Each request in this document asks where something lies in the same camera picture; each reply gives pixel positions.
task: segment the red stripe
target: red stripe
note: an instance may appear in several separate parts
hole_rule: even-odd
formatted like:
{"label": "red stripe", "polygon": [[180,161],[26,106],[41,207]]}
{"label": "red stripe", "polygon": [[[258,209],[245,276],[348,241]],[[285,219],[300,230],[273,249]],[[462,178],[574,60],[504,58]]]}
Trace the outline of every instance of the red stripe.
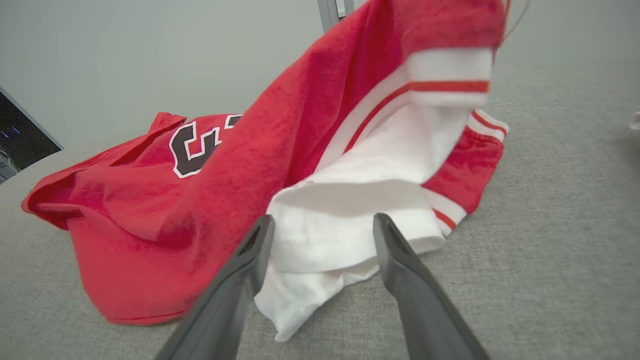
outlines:
{"label": "red stripe", "polygon": [[444,222],[445,224],[447,224],[447,226],[450,227],[451,230],[456,228],[457,224],[453,220],[451,220],[447,215],[439,212],[436,209],[433,209],[433,212],[436,213],[436,217],[442,220],[442,222]]}
{"label": "red stripe", "polygon": [[351,137],[351,140],[347,144],[344,152],[351,150],[351,148],[355,145],[356,140],[364,131],[364,128],[371,122],[374,116],[382,108],[384,108],[391,100],[396,97],[404,94],[407,91],[420,91],[420,92],[489,92],[489,82],[488,81],[412,81],[397,89],[396,91],[389,94],[386,98],[384,98],[378,105],[376,105],[373,110],[367,115],[364,121],[358,126],[355,134]]}
{"label": "red stripe", "polygon": [[475,112],[475,111],[472,111],[472,112],[471,112],[471,115],[472,115],[476,120],[478,120],[478,122],[479,122],[480,124],[482,124],[482,125],[484,125],[484,126],[486,126],[486,127],[490,128],[490,129],[494,129],[494,130],[502,131],[502,133],[504,134],[504,136],[507,136],[507,130],[506,130],[506,129],[504,129],[503,127],[498,126],[498,125],[493,125],[492,123],[490,123],[490,122],[488,122],[487,120],[483,119],[483,118],[482,118],[482,116],[480,116],[480,114],[478,114],[478,113],[477,113],[477,112]]}

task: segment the jersey number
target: jersey number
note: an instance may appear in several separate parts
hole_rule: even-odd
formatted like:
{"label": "jersey number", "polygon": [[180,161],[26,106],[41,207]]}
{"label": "jersey number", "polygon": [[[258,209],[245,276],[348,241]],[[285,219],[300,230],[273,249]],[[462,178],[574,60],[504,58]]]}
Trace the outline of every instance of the jersey number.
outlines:
{"label": "jersey number", "polygon": [[[242,115],[229,115],[225,121],[225,129],[231,129],[236,124]],[[200,135],[200,148],[201,151],[195,154],[191,154],[189,151],[189,144],[196,141],[196,122],[190,122],[180,126],[178,130],[173,133],[169,148],[173,153],[175,160],[173,166],[173,172],[183,179],[195,175],[200,172],[200,169],[207,162],[209,157],[216,150],[218,145],[222,143],[220,137],[220,127],[214,127],[210,131]]]}

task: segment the gray fabric surface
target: gray fabric surface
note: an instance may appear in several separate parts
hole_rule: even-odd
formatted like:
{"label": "gray fabric surface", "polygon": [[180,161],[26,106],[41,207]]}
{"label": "gray fabric surface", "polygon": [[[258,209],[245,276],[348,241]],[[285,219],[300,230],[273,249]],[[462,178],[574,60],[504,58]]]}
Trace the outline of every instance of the gray fabric surface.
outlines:
{"label": "gray fabric surface", "polygon": [[[640,357],[640,66],[498,69],[489,112],[511,125],[480,208],[423,256],[496,359]],[[24,214],[43,176],[113,143],[64,150],[0,186],[0,357],[153,357],[175,323],[108,324],[68,233]],[[406,359],[380,277],[347,288],[288,343],[249,310],[239,359]]]}

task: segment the striped trim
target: striped trim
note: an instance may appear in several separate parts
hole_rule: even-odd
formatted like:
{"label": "striped trim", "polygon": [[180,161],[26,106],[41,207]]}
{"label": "striped trim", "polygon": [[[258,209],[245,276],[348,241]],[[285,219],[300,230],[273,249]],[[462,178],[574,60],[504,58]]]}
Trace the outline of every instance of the striped trim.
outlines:
{"label": "striped trim", "polygon": [[481,110],[474,110],[467,119],[467,126],[476,133],[492,136],[500,142],[509,133],[509,126],[501,121],[494,119]]}
{"label": "striped trim", "polygon": [[405,86],[397,89],[396,91],[389,94],[386,98],[384,98],[378,105],[376,105],[373,110],[367,115],[367,117],[360,123],[358,129],[351,137],[351,140],[347,144],[347,147],[344,149],[344,152],[347,152],[353,148],[356,144],[356,141],[362,134],[362,131],[369,125],[371,119],[380,112],[388,103],[390,103],[396,97],[399,97],[402,94],[405,94],[409,91],[415,92],[476,92],[476,93],[486,93],[489,91],[489,81],[412,81],[407,83]]}
{"label": "striped trim", "polygon": [[451,231],[453,231],[467,215],[467,212],[462,206],[442,194],[427,188],[422,189],[422,194],[436,214],[440,230],[442,230],[442,233],[446,236],[451,234]]}
{"label": "striped trim", "polygon": [[[347,114],[324,149],[316,171],[341,157],[409,101],[469,109],[484,106],[492,68],[493,50],[489,48],[429,49],[411,54]],[[411,96],[394,101],[403,94]]]}

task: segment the gray wall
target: gray wall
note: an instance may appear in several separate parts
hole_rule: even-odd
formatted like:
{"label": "gray wall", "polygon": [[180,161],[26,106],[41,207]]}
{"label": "gray wall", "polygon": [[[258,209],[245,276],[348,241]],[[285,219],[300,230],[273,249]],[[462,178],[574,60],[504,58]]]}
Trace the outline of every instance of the gray wall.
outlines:
{"label": "gray wall", "polygon": [[0,86],[69,147],[242,112],[322,34],[315,0],[0,0]]}
{"label": "gray wall", "polygon": [[[512,0],[514,13],[524,0]],[[501,68],[640,59],[640,0],[530,0],[496,60]]]}

